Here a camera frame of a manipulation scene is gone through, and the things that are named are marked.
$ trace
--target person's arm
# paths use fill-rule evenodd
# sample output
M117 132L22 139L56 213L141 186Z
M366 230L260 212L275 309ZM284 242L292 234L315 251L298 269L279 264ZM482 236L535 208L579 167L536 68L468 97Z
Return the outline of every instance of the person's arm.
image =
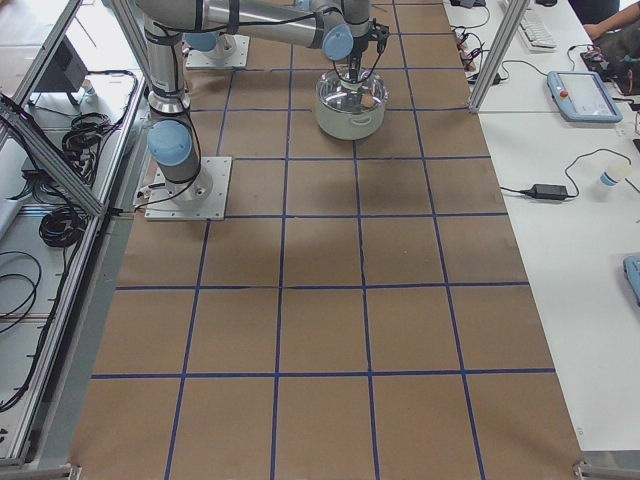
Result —
M629 5L624 10L620 10L600 23L587 24L583 25L583 27L589 38L595 40L611 30L626 27L638 19L640 19L640 2Z

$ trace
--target robotic arm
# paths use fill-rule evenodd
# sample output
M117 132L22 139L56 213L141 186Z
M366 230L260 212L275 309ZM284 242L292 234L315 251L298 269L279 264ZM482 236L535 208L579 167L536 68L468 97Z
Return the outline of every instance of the robotic arm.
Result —
M135 0L145 14L151 75L149 106L154 127L149 149L174 198L179 192L180 201L197 199L211 186L211 179L201 178L199 152L191 141L183 34L242 33L322 49L332 61L347 59L344 81L353 84L361 81L362 54L369 42L377 42L379 55L384 51L389 30L370 20L370 0L298 1L299 8L263 0Z

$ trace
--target white pot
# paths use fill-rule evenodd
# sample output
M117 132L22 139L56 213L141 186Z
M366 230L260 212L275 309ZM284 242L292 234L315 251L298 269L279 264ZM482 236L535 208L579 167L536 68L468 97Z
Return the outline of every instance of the white pot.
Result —
M352 85L346 67L330 70L316 85L316 120L320 128L341 140L358 140L374 133L384 118L388 99L382 79L362 73L365 80Z

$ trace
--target person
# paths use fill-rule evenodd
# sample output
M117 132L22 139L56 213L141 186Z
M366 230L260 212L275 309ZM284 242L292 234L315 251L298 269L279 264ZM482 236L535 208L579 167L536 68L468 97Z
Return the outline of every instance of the person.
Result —
M591 40L597 40L607 32L619 30L638 20L640 20L640 1L629 5L599 23L587 23L583 27Z
M569 0L569 4L583 25L599 23L620 10L620 0Z

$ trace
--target screen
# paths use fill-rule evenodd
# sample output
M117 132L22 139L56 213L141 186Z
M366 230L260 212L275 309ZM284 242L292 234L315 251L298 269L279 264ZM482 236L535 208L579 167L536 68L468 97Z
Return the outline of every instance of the screen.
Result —
M559 74L560 81L569 92L569 99L579 115L613 115L603 92L592 75Z

